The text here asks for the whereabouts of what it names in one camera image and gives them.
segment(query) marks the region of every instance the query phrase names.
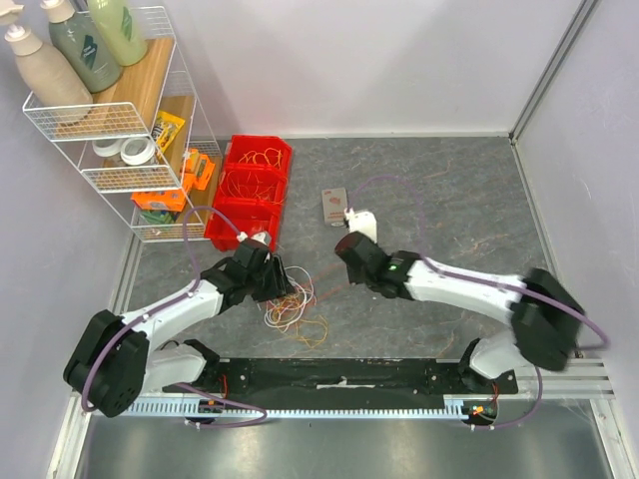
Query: wall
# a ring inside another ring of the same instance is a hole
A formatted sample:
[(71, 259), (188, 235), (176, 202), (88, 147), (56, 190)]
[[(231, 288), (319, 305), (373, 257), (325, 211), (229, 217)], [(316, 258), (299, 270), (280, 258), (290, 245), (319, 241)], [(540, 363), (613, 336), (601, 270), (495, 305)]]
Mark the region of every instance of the wall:
[(579, 0), (164, 3), (221, 136), (507, 132)]
[(520, 147), (559, 270), (610, 333), (639, 444), (639, 41), (636, 0), (600, 2)]
[(62, 371), (108, 305), (128, 231), (22, 114), (28, 90), (4, 41), (0, 65), (0, 477), (35, 479), (71, 391)]

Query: light green bottle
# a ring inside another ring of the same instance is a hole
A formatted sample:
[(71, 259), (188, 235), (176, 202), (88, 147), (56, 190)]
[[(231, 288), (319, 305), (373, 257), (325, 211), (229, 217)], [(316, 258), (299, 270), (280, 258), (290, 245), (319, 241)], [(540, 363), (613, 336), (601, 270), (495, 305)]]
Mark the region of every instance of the light green bottle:
[(147, 41), (133, 19), (126, 0), (89, 0), (89, 13), (113, 56), (124, 67), (147, 54)]
[(62, 52), (91, 93), (106, 90), (122, 75), (107, 44), (90, 18), (75, 11), (69, 0), (44, 0), (51, 43)]

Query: orange box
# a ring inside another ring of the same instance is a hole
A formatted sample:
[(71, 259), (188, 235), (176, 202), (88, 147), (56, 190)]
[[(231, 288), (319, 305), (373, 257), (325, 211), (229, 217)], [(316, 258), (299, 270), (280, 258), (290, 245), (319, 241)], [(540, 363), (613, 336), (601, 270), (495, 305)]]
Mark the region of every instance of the orange box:
[(184, 173), (182, 190), (166, 190), (165, 192), (136, 192), (131, 195), (131, 200), (141, 210), (160, 210), (164, 212), (180, 212), (187, 204), (187, 195), (193, 188), (196, 176), (192, 173)]
[(202, 156), (200, 155), (198, 149), (191, 148), (189, 150), (189, 157), (186, 158), (182, 163), (180, 171), (184, 170), (186, 173), (195, 173), (201, 160)]
[(216, 169), (216, 164), (211, 161), (209, 155), (205, 155), (204, 153), (200, 155), (200, 159), (196, 169), (193, 171), (196, 177), (193, 188), (196, 190), (205, 190)]

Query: gray box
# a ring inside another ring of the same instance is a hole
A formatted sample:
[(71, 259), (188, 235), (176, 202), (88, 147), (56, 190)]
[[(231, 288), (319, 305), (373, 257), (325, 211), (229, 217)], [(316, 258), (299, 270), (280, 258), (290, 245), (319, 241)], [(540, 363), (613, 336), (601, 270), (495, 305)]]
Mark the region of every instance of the gray box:
[(343, 211), (346, 209), (346, 188), (321, 191), (323, 222), (331, 227), (343, 227)]

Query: red organizer box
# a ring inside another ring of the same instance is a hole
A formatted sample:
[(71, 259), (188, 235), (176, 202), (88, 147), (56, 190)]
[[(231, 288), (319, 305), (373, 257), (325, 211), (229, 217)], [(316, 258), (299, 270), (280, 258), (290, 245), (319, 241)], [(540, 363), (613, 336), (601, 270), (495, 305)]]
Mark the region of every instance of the red organizer box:
[[(275, 251), (287, 196), (293, 149), (278, 137), (235, 135), (213, 201), (247, 235), (268, 232)], [(205, 237), (220, 251), (235, 249), (235, 232), (211, 215)]]

